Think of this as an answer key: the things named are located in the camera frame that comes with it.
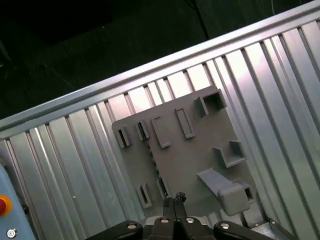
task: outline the small metal part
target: small metal part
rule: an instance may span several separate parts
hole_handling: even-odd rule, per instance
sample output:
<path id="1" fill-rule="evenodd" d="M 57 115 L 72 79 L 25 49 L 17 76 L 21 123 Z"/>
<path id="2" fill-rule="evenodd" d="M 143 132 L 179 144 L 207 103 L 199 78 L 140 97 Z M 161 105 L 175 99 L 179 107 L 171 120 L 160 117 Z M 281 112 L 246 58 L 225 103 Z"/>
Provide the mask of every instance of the small metal part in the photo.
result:
<path id="1" fill-rule="evenodd" d="M 166 219 L 166 218 L 163 218 L 163 219 L 161 219 L 161 222 L 162 222 L 163 224 L 167 224 L 167 223 L 169 222 L 169 220 Z"/>
<path id="2" fill-rule="evenodd" d="M 195 220 L 194 220 L 192 217 L 188 217 L 188 218 L 186 219 L 186 221 L 187 221 L 189 224 L 192 224 L 192 223 L 195 222 Z"/>
<path id="3" fill-rule="evenodd" d="M 128 225 L 128 229 L 135 229 L 137 226 L 135 224 Z"/>
<path id="4" fill-rule="evenodd" d="M 230 225 L 227 223 L 221 223 L 220 227 L 222 227 L 223 229 L 229 229 Z"/>
<path id="5" fill-rule="evenodd" d="M 8 231 L 6 231 L 6 236 L 9 239 L 14 239 L 17 236 L 17 230 L 14 228 L 9 229 Z"/>

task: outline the corrugated metal panel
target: corrugated metal panel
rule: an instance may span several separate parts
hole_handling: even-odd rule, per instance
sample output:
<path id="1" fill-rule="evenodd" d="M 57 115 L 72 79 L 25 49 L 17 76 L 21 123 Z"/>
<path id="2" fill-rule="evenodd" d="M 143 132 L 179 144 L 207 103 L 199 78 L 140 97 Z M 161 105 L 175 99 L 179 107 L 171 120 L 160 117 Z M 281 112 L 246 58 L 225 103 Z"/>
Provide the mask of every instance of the corrugated metal panel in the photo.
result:
<path id="1" fill-rule="evenodd" d="M 120 74 L 110 88 L 104 81 L 0 121 L 0 156 L 18 177 L 41 239 L 82 240 L 125 219 L 143 221 L 112 123 L 213 84 L 267 216 L 300 239 L 319 239 L 319 17 L 320 3 L 311 2 L 229 42 L 222 36 L 220 45 L 211 40 L 147 72 Z M 255 216 L 243 213 L 250 224 Z M 207 218 L 213 224 L 227 216 Z"/>

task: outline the orange button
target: orange button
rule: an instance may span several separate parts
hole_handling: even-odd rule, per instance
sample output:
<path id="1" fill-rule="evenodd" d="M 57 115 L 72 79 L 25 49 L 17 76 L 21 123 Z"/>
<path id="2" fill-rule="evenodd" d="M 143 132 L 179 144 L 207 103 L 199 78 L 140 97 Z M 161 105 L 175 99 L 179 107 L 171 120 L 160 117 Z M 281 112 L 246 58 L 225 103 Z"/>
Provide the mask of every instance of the orange button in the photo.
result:
<path id="1" fill-rule="evenodd" d="M 7 203 L 5 200 L 0 198 L 0 216 L 4 215 L 7 209 Z"/>
<path id="2" fill-rule="evenodd" d="M 10 198 L 4 194 L 0 194 L 0 217 L 3 217 L 11 212 L 12 203 Z"/>

